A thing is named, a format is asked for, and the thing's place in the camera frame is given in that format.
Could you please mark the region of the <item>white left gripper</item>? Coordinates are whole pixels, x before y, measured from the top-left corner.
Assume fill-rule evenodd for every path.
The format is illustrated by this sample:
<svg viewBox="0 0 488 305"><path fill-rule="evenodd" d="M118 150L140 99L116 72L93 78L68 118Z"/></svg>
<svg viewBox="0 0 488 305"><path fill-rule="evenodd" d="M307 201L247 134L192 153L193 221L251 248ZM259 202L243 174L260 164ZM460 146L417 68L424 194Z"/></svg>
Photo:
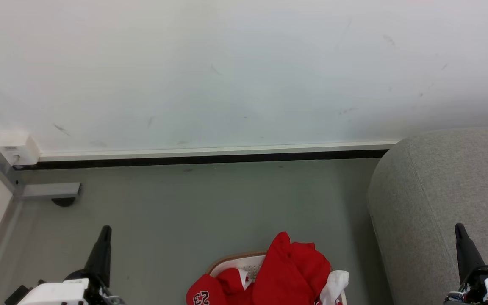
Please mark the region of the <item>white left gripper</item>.
<svg viewBox="0 0 488 305"><path fill-rule="evenodd" d="M5 300L6 305L123 305L124 300L108 289L111 278L112 228L104 225L84 270L73 272L64 281L37 286L19 286Z"/></svg>

